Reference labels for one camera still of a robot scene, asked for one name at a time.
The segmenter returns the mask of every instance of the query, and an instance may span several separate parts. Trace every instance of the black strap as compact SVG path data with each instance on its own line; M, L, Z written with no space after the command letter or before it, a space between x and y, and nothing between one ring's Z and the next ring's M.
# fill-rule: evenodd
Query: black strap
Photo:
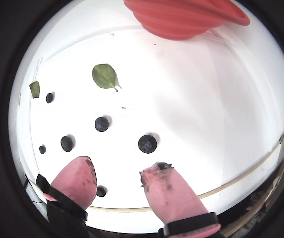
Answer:
M38 174L36 178L36 184L42 190L43 193L51 195L58 202L60 202L62 206L64 206L67 210L69 210L70 213L81 218L84 221L87 221L88 213L86 213L85 210L83 210L77 203L72 201L69 197L64 195L62 192L50 186L47 180L40 174Z
M158 231L160 238L179 235L191 231L195 231L213 224L218 223L218 218L215 212L205 213L199 216L194 216L174 222L170 222Z

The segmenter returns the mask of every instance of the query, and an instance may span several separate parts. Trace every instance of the orange bowl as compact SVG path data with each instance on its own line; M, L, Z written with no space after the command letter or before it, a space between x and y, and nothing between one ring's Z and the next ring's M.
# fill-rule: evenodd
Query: orange bowl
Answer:
M149 32L185 40L226 22L249 25L247 15L230 0L124 0Z

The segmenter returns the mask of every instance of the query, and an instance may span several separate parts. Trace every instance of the red bowl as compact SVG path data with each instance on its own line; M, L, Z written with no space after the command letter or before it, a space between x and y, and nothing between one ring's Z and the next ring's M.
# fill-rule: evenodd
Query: red bowl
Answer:
M124 0L149 32L185 40L226 22L247 26L250 20L230 0Z

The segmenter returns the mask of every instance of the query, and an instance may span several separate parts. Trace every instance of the green leaf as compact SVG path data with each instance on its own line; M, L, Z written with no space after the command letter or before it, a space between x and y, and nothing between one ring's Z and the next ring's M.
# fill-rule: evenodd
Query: green leaf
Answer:
M39 82L35 81L29 85L31 89L32 97L39 98Z
M92 70L92 78L93 81L100 87L100 88L115 88L116 84L116 72L109 64L98 64Z

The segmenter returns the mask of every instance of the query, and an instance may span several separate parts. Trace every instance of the blueberry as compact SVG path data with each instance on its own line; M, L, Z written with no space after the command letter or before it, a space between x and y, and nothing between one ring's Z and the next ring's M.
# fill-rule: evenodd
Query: blueberry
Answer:
M39 147L39 152L41 152L41 154L43 155L46 152L46 147L44 145L41 145Z
M73 149L72 139L69 136L64 136L61 139L61 146L63 150L65 150L66 152L70 152Z
M49 93L46 96L46 102L47 103L51 103L54 100L54 94L53 93Z
M100 117L94 122L94 127L97 131L104 132L109 128L109 122L106 118Z
M146 153L150 154L154 152L157 148L156 139L151 135L144 135L140 138L138 142L139 149Z
M107 194L105 187L98 186L97 188L97 196L98 197L104 197Z

